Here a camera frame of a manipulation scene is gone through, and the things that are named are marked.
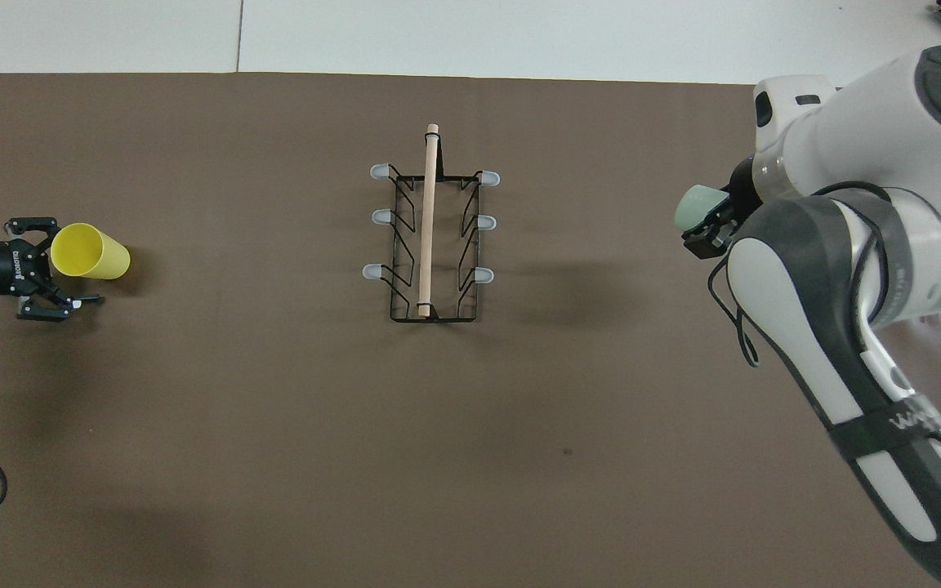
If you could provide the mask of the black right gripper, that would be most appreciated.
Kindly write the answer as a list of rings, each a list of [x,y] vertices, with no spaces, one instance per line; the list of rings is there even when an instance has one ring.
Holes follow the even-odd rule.
[[[753,163],[751,156],[736,165],[728,184],[720,189],[725,196],[717,216],[707,217],[683,232],[683,246],[697,258],[724,256],[734,232],[762,205],[753,179]]]

